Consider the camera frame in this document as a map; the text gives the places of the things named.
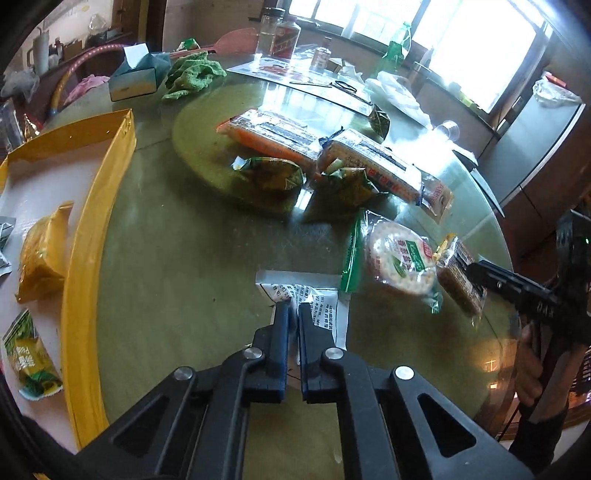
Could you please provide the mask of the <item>person right hand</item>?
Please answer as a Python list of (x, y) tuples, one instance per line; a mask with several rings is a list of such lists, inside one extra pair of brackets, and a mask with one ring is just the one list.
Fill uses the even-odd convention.
[(522, 330), (515, 361), (515, 391), (526, 407), (532, 407), (543, 392), (540, 382), (543, 365), (533, 351), (532, 341), (532, 328), (526, 325)]

